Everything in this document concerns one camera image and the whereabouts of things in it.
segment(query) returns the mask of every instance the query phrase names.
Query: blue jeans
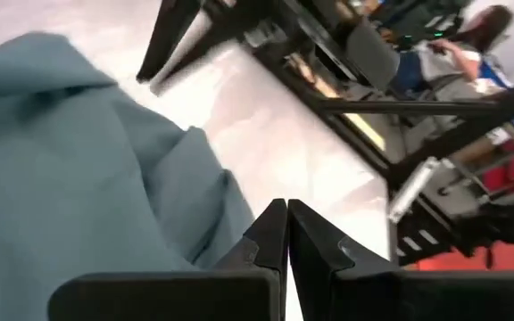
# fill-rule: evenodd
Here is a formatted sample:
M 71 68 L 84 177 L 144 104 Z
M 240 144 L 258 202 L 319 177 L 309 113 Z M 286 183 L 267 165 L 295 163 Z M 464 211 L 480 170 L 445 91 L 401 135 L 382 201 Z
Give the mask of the blue jeans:
M 394 79 L 392 79 L 392 88 L 401 93 L 414 90 L 421 87 L 425 83 L 421 73 L 421 64 L 418 53 L 407 52 L 400 56 L 400 65 Z

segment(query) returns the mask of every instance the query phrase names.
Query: person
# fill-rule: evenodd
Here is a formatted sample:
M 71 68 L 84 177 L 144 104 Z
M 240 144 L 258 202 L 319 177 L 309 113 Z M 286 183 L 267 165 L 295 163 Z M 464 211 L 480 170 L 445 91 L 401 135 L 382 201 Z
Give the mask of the person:
M 426 88 L 435 79 L 461 74 L 467 81 L 479 78 L 481 56 L 510 25 L 512 11 L 492 5 L 464 25 L 462 31 L 433 41 L 424 41 L 402 53 L 392 86 L 401 92 Z

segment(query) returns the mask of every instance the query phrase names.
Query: long dark hair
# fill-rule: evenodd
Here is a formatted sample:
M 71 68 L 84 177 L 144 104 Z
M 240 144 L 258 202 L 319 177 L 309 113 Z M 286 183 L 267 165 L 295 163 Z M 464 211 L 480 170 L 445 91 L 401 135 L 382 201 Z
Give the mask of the long dark hair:
M 452 42 L 462 42 L 476 48 L 480 53 L 485 53 L 497 37 L 510 25 L 513 20 L 513 12 L 504 5 L 492 5 L 486 10 L 481 22 L 470 30 L 462 31 L 449 38 Z

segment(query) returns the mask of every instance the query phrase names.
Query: white shirt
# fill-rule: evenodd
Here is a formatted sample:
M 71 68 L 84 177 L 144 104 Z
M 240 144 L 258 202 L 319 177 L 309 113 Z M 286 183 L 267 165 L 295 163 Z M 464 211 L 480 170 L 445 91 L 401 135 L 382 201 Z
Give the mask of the white shirt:
M 462 73 L 457 62 L 453 59 L 453 53 L 448 51 L 446 51 L 445 54 L 434 53 L 427 44 L 427 41 L 422 41 L 414 47 L 419 56 L 421 73 L 425 81 L 431 81 L 441 76 Z M 476 62 L 481 61 L 481 55 L 478 52 L 465 50 L 466 48 L 464 46 L 462 46 L 462 49 L 467 59 Z

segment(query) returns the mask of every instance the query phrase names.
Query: teal fabric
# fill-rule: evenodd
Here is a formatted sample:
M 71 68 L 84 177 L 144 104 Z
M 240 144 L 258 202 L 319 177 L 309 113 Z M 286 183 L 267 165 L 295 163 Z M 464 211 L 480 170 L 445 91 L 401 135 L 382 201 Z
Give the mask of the teal fabric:
M 88 273 L 209 268 L 252 220 L 201 129 L 137 105 L 65 37 L 0 46 L 0 320 L 46 320 Z

